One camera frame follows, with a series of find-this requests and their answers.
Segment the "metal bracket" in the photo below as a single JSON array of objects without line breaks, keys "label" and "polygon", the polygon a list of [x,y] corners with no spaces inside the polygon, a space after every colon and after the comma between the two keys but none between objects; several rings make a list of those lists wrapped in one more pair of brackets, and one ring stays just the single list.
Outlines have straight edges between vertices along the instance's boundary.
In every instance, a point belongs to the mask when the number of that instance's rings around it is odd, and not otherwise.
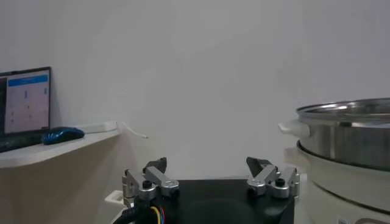
[{"label": "metal bracket", "polygon": [[274,165],[266,165],[263,170],[254,178],[247,180],[248,188],[251,194],[255,196],[264,195],[266,193],[267,184],[278,177],[280,173]]},{"label": "metal bracket", "polygon": [[156,197],[156,185],[146,180],[141,173],[131,172],[130,170],[125,171],[125,176],[122,178],[124,198],[130,196],[130,187],[134,186],[134,194],[137,195],[140,200],[151,201]]},{"label": "metal bracket", "polygon": [[165,197],[176,198],[180,194],[179,182],[169,179],[156,167],[150,166],[145,170],[147,180],[157,184],[161,189],[161,194]]},{"label": "metal bracket", "polygon": [[275,198],[288,198],[299,195],[300,176],[297,169],[288,167],[271,183],[272,196]]}]

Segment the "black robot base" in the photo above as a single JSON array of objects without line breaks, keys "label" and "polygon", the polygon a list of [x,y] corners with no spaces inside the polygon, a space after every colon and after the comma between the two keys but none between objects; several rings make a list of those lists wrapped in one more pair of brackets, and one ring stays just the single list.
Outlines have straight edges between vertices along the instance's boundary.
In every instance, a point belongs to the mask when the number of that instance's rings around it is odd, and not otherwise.
[{"label": "black robot base", "polygon": [[142,175],[127,171],[134,204],[114,224],[293,224],[296,169],[280,172],[254,159],[247,160],[254,177],[245,180],[171,180],[156,161]]}]

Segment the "white appliance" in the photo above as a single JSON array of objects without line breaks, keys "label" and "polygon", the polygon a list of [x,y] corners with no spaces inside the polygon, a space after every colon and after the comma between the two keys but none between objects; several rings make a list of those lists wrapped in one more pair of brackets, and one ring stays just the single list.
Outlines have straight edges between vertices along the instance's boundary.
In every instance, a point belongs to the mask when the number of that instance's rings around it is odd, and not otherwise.
[{"label": "white appliance", "polygon": [[307,172],[301,204],[314,224],[390,224],[390,99],[297,109],[279,124],[299,138],[287,163]]}]

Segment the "wall shelf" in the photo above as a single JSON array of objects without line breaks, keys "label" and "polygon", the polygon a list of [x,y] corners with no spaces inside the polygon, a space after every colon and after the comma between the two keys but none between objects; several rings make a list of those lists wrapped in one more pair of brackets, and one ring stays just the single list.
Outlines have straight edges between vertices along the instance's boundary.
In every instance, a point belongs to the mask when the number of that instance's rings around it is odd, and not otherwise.
[{"label": "wall shelf", "polygon": [[82,147],[101,142],[103,140],[118,136],[119,130],[103,133],[87,134],[82,139],[63,142],[54,145],[33,145],[21,149],[0,153],[0,169],[12,168],[40,163],[42,161],[76,151]]}]

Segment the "bolt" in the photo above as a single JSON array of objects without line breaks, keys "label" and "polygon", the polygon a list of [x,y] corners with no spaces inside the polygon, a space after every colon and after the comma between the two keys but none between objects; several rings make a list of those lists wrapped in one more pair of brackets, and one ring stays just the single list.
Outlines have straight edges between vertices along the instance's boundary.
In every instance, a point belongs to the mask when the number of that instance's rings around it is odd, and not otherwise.
[{"label": "bolt", "polygon": [[275,185],[277,187],[283,187],[285,185],[285,181],[283,179],[279,178],[279,179],[275,180]]},{"label": "bolt", "polygon": [[149,180],[144,180],[142,182],[142,188],[143,189],[150,189],[152,187],[152,182]]}]

